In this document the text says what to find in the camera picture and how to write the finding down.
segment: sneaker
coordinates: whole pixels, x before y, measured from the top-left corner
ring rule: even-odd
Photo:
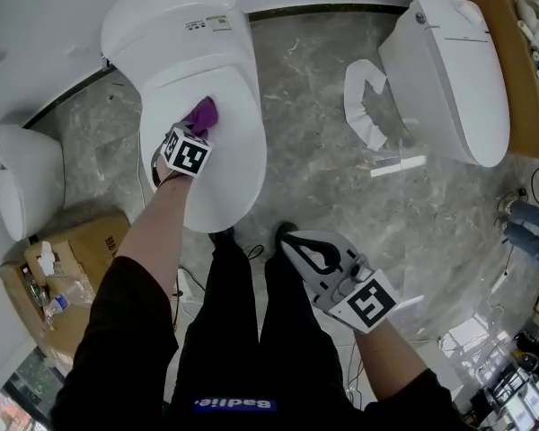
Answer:
[[[505,229],[507,228],[507,223],[509,221],[509,215],[508,214],[502,214],[499,217],[495,219],[495,229],[503,234],[505,232]]]
[[[276,251],[279,251],[281,249],[281,237],[290,232],[297,232],[299,228],[297,228],[296,224],[293,224],[292,222],[288,221],[282,221],[279,224],[277,224],[274,228],[274,234],[273,234],[273,247],[274,247],[274,253]]]
[[[224,230],[223,232],[218,233],[208,233],[210,241],[214,243],[214,246],[216,246],[216,243],[220,239],[227,238],[231,240],[232,242],[235,242],[235,229],[231,226],[227,230]]]
[[[505,197],[503,197],[501,199],[501,201],[497,204],[497,210],[501,214],[507,214],[507,215],[510,216],[511,215],[511,206],[518,199],[520,199],[519,194],[516,191],[512,191],[511,193],[509,193]]]

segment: toilet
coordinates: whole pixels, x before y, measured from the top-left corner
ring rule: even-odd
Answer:
[[[62,146],[16,125],[0,125],[0,215],[20,241],[37,233],[64,203]]]
[[[403,124],[420,142],[464,163],[501,162],[509,142],[508,99],[476,4],[414,0],[379,56]]]
[[[102,26],[102,52],[140,93],[149,180],[152,155],[172,124],[213,98],[214,149],[191,185],[184,222],[202,233],[236,224],[260,193],[267,158],[252,35],[239,0],[119,0]]]

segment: person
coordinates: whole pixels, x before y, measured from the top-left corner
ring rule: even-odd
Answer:
[[[509,193],[498,204],[500,215],[496,227],[508,238],[509,242],[539,261],[539,236],[522,224],[539,227],[539,207],[526,203],[517,193]]]
[[[378,402],[347,398],[336,347],[314,317],[301,277],[279,248],[265,264],[261,337],[249,260],[232,230],[213,236],[203,306],[188,327],[171,404],[168,365],[178,344],[170,295],[192,178],[157,163],[160,187],[119,246],[50,416],[55,430],[176,429],[185,424],[356,423],[366,429],[466,429],[449,390],[389,321],[356,334]]]

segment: toilet tank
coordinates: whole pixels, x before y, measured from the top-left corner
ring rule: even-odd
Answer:
[[[102,26],[102,53],[144,94],[236,65],[257,92],[251,34],[238,0],[119,0]]]

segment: floor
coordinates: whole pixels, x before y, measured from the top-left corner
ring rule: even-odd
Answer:
[[[237,239],[244,248],[267,243],[280,219],[344,234],[386,272],[404,301],[418,297],[391,319],[408,340],[440,340],[464,382],[457,399],[463,409],[498,362],[503,364],[507,339],[531,315],[539,266],[521,251],[513,252],[505,283],[489,295],[509,254],[493,228],[497,201],[511,189],[528,187],[539,162],[507,156],[496,168],[484,169],[439,157],[409,136],[387,86],[379,96],[366,89],[366,108],[389,137],[381,151],[368,150],[344,119],[345,69],[361,58],[381,67],[376,49],[396,19],[381,13],[322,13],[252,24],[268,169],[257,203],[236,226]],[[136,219],[143,208],[137,179],[140,111],[136,90],[115,72],[35,125],[61,140],[66,157],[65,211],[47,230],[116,209]],[[371,175],[374,168],[421,154],[427,156],[421,167]],[[140,173],[147,200],[151,191]],[[181,261],[202,283],[211,251],[206,235],[184,232]],[[260,327],[267,257],[252,262]],[[191,282],[190,288],[198,301],[203,294]],[[183,305],[180,339],[189,315],[198,310],[199,303]],[[347,375],[351,332],[316,314],[339,347]],[[178,355],[168,372],[166,399]],[[357,364],[354,356],[350,376]]]

